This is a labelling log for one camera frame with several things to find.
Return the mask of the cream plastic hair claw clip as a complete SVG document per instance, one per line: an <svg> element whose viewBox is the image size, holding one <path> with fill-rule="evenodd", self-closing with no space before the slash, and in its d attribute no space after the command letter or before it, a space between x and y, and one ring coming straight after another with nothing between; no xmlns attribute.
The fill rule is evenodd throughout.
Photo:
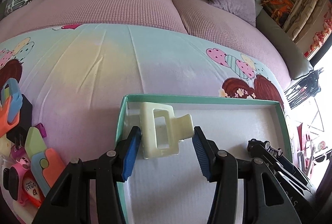
<svg viewBox="0 0 332 224"><path fill-rule="evenodd" d="M176 115L172 105L161 103L128 103L124 126L141 129L144 159L178 155L180 142L194 135L190 114Z"/></svg>

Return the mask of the green blue orange utility knife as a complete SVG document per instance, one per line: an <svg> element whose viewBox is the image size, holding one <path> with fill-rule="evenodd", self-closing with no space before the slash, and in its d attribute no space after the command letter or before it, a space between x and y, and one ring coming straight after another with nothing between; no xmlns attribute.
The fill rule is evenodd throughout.
<svg viewBox="0 0 332 224"><path fill-rule="evenodd" d="M24 148L30 159L30 170L46 197L65 169L65 165L56 150L46 146L36 127L29 128Z"/></svg>

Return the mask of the black toy car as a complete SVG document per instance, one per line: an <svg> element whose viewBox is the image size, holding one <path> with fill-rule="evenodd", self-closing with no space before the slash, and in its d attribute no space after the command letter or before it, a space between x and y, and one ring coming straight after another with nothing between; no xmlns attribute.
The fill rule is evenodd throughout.
<svg viewBox="0 0 332 224"><path fill-rule="evenodd" d="M260 141L255 138L248 141L247 151L252 158L262 158L271 163L274 163L283 155L281 148L275 149L269 141Z"/></svg>

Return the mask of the teal-rimmed white tray box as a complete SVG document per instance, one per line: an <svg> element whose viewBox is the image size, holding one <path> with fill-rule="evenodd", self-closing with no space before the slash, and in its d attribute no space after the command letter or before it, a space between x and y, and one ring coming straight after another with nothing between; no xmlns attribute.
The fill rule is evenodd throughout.
<svg viewBox="0 0 332 224"><path fill-rule="evenodd" d="M241 222L248 141L270 141L291 157L284 111L273 100L130 94L120 105L116 142L141 129L119 195L126 223L207 223L218 184Z"/></svg>

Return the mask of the red white glue bottle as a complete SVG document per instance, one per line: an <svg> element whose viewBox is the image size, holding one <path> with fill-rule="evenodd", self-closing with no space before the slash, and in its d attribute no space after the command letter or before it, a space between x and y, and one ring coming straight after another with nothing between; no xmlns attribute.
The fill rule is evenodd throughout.
<svg viewBox="0 0 332 224"><path fill-rule="evenodd" d="M38 209L44 201L44 195L30 170L23 176L22 189L25 198Z"/></svg>

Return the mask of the cartoon print table cloth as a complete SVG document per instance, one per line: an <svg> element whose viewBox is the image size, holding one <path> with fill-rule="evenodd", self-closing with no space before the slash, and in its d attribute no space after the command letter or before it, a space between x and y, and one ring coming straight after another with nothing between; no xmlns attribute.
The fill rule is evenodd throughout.
<svg viewBox="0 0 332 224"><path fill-rule="evenodd" d="M249 57L257 70L264 69L254 70L254 78L249 80L207 54L209 50L213 55L224 52L227 58L246 64L240 52L188 34L150 27L84 24L76 29L46 28L1 41L1 59L7 50L17 51L12 58L22 63L18 84L33 105L33 122L44 124L47 145L65 164L72 157L95 159L114 148L120 104L129 94L226 99L231 90L222 85L232 79L232 86L244 90L241 98L247 96L246 91L248 99L281 102L276 98L281 97L281 105L290 111L276 76L256 60L263 50ZM239 88L234 89L236 98L240 98ZM191 114L206 137L226 138L226 148L233 153L245 146L254 120L249 110L236 116L232 113L222 111L216 119L198 117L198 111ZM267 129L266 124L253 128L258 137ZM206 223L208 204L203 207L193 202L200 196L210 197L211 203L208 190L212 195L214 186L202 176L191 141L180 142L179 151L165 158L137 157L131 178L139 187L146 186L132 192L138 200L133 204L133 210L138 211L136 223ZM140 162L159 172L156 179L150 179L148 171L139 175ZM153 187L154 180L158 188Z"/></svg>

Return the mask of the black power adapter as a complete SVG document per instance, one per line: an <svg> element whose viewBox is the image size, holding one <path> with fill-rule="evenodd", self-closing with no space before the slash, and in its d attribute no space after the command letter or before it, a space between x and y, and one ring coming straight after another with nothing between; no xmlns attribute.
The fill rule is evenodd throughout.
<svg viewBox="0 0 332 224"><path fill-rule="evenodd" d="M19 122L6 134L7 139L14 143L16 150L25 145L28 131L32 126L32 110L32 104L25 95L22 95L22 107L20 109Z"/></svg>

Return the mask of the pink kids smartwatch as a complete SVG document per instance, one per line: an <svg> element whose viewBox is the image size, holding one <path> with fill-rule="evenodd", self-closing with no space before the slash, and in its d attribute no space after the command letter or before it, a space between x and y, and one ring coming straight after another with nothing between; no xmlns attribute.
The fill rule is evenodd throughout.
<svg viewBox="0 0 332 224"><path fill-rule="evenodd" d="M25 205L27 199L22 189L22 181L25 173L30 170L30 159L25 154L16 160L16 163L3 171L3 186L10 193L13 200Z"/></svg>

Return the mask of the black metal rack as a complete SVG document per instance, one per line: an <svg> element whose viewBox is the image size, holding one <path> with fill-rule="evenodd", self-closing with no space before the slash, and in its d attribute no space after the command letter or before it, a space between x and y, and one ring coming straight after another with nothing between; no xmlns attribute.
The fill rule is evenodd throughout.
<svg viewBox="0 0 332 224"><path fill-rule="evenodd" d="M323 68L314 70L285 91L290 109L294 109L310 97L315 97L321 91L319 77L323 71Z"/></svg>

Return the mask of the orange red decoration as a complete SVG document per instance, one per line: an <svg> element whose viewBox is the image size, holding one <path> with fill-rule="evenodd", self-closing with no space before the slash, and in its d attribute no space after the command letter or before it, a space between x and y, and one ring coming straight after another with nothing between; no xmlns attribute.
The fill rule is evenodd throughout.
<svg viewBox="0 0 332 224"><path fill-rule="evenodd" d="M283 27L290 15L294 3L291 0L261 0L265 12L280 26Z"/></svg>

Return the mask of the grey sofa with pink cover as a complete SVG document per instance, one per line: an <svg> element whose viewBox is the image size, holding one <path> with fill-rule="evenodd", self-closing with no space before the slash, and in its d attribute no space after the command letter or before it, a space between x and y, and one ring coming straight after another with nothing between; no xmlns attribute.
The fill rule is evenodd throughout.
<svg viewBox="0 0 332 224"><path fill-rule="evenodd" d="M244 63L255 73L270 69L279 83L309 75L313 68L292 39L255 0L255 26L209 5L209 0L31 0L4 16L1 0L1 40L54 27L75 29L81 24L129 24L166 29L212 41L241 53L226 64L239 70Z"/></svg>

